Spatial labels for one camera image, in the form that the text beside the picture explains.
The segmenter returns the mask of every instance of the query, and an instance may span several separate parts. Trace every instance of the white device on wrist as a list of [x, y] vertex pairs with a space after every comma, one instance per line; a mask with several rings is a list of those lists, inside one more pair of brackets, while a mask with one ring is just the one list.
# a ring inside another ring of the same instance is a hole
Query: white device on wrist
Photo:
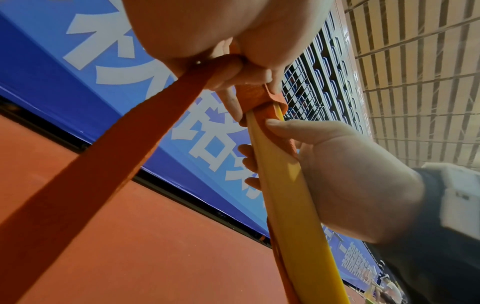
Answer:
[[480, 240], [480, 173], [446, 163], [427, 163], [423, 168], [439, 171], [445, 184], [441, 225]]

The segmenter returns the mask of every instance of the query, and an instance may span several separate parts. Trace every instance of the yellow handle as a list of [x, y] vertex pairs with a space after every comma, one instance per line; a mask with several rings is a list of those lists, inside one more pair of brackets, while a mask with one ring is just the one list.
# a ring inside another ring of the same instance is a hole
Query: yellow handle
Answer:
[[300, 301], [349, 304], [299, 162], [263, 133], [253, 111], [246, 119], [268, 220]]

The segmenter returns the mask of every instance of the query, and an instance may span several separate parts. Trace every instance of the dark sleeve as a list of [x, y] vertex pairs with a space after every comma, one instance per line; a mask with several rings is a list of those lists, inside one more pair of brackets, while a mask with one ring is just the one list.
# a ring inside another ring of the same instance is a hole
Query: dark sleeve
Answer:
[[443, 180], [436, 171], [416, 171], [425, 198], [411, 229], [390, 244], [369, 247], [403, 280], [411, 303], [480, 303], [480, 241], [441, 227]]

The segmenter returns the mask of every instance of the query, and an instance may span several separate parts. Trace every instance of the person in white shirt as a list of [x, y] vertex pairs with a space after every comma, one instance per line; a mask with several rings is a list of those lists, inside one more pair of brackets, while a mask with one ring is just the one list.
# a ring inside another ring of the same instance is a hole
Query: person in white shirt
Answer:
[[390, 276], [386, 274], [381, 280], [385, 287], [377, 285], [377, 294], [379, 294], [377, 300], [386, 304], [401, 304], [402, 293], [397, 285], [390, 280]]

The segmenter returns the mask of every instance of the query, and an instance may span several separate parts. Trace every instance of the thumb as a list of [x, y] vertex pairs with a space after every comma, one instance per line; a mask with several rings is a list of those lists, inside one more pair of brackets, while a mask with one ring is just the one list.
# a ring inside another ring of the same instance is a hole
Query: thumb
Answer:
[[265, 125], [277, 136], [310, 145], [316, 145], [335, 137], [357, 134], [351, 126], [339, 121], [267, 119]]

